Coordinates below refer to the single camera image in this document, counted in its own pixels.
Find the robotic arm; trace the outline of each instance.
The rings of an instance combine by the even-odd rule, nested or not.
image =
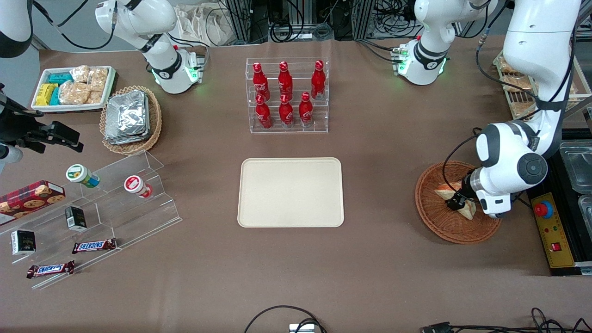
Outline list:
[[[170,94],[180,94],[198,82],[197,56],[176,50],[167,36],[177,16],[167,0],[107,0],[95,10],[96,21],[106,32],[142,52],[152,66],[156,82]]]
[[[432,83],[454,39],[451,22],[474,20],[492,10],[497,1],[418,0],[416,15],[426,32],[419,41],[401,45],[406,60],[399,66],[410,82]],[[511,209],[511,194],[539,184],[547,175],[545,158],[561,142],[570,74],[570,38],[580,0],[515,0],[514,14],[504,42],[504,57],[517,71],[539,84],[538,111],[530,120],[489,124],[477,137],[482,166],[462,182],[448,207],[458,210],[476,198],[493,218]]]
[[[0,0],[0,57],[17,57],[31,44],[32,5],[32,0]],[[78,132],[59,121],[50,125],[39,123],[36,118],[43,113],[25,111],[25,107],[4,94],[3,88],[4,85],[0,84],[0,165],[21,160],[22,151],[17,146],[43,153],[45,143],[48,143],[82,152],[83,144],[78,142]]]

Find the coca-cola bottle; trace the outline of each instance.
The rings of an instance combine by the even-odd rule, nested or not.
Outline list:
[[[279,118],[282,120],[282,127],[291,129],[294,126],[294,118],[292,116],[292,106],[288,96],[281,95],[279,97],[281,104],[279,105]]]
[[[261,64],[256,62],[253,64],[253,85],[258,95],[264,97],[265,101],[269,101],[271,94],[269,93],[269,85],[267,83],[267,77],[261,70]]]
[[[310,101],[310,94],[307,92],[302,93],[298,113],[300,114],[302,127],[310,127],[313,124],[313,103]]]
[[[288,100],[292,100],[292,88],[294,87],[292,84],[292,75],[288,71],[288,63],[282,61],[279,63],[279,76],[278,76],[278,83],[279,83],[279,94],[286,95]]]
[[[314,100],[320,101],[325,98],[325,71],[323,70],[324,63],[322,60],[317,60],[314,63],[314,73],[312,78],[311,95]]]
[[[257,102],[257,107],[255,108],[257,119],[259,119],[264,129],[270,129],[274,125],[274,120],[269,112],[269,107],[265,104],[265,99],[263,96],[257,95],[255,101]]]

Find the aluminum foil packet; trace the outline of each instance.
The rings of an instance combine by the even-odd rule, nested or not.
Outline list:
[[[113,145],[146,140],[150,137],[148,96],[139,90],[115,95],[107,103],[105,140]]]

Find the wicker basket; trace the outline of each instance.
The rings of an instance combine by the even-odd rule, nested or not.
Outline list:
[[[474,166],[468,163],[449,161],[446,164],[446,179],[460,180],[472,169]],[[475,244],[493,236],[501,220],[490,218],[479,207],[472,220],[450,210],[444,199],[434,192],[443,183],[442,163],[430,166],[417,181],[415,204],[427,227],[441,238],[457,244]]]
[[[103,140],[103,145],[107,147],[110,151],[114,153],[120,153],[123,155],[133,155],[139,151],[146,150],[148,151],[156,141],[158,141],[158,137],[160,136],[160,130],[162,130],[162,113],[160,112],[160,105],[152,93],[148,88],[139,87],[137,85],[133,85],[131,87],[125,87],[121,90],[116,91],[113,95],[123,95],[131,92],[132,90],[141,90],[148,95],[148,111],[150,113],[150,131],[152,131],[152,135],[146,141],[139,141],[139,142],[132,142],[126,143],[124,145],[112,145],[107,140]],[[107,114],[107,105],[103,106],[103,110],[101,111],[101,122],[99,124],[99,130],[103,137],[105,136],[105,117]]]

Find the yellow control panel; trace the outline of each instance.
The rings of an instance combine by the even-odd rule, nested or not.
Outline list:
[[[531,200],[531,203],[549,266],[551,268],[573,267],[574,257],[571,255],[561,219],[557,214],[553,195],[543,194]]]

